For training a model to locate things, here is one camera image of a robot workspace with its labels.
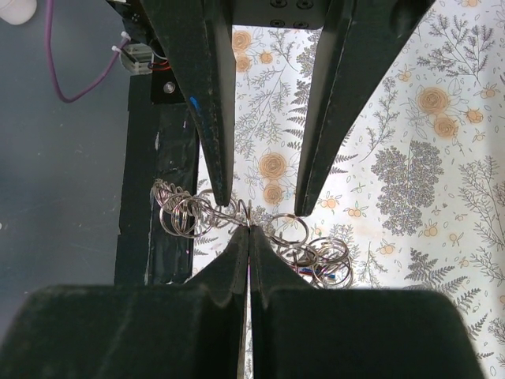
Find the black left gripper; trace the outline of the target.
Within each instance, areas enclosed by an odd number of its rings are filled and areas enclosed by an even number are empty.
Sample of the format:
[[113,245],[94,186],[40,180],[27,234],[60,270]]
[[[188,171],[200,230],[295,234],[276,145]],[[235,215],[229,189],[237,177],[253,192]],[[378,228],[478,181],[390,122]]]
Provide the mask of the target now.
[[144,1],[144,11],[195,122],[216,204],[230,203],[233,185],[232,24],[308,30],[324,25],[316,47],[295,191],[295,214],[309,216],[344,137],[432,4],[421,0]]

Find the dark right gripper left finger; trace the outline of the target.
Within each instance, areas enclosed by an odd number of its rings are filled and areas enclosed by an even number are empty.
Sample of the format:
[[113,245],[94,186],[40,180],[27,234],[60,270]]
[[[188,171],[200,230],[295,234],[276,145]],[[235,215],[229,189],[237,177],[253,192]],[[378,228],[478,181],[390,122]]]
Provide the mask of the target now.
[[243,365],[249,229],[183,284],[53,286],[1,346],[4,378],[236,378]]

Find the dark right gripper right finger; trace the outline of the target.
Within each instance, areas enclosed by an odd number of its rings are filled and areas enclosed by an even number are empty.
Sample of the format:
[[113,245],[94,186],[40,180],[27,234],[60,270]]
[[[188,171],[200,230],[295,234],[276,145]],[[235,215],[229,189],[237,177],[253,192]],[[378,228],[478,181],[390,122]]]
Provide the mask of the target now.
[[462,319],[444,295],[316,289],[249,231],[256,378],[481,378]]

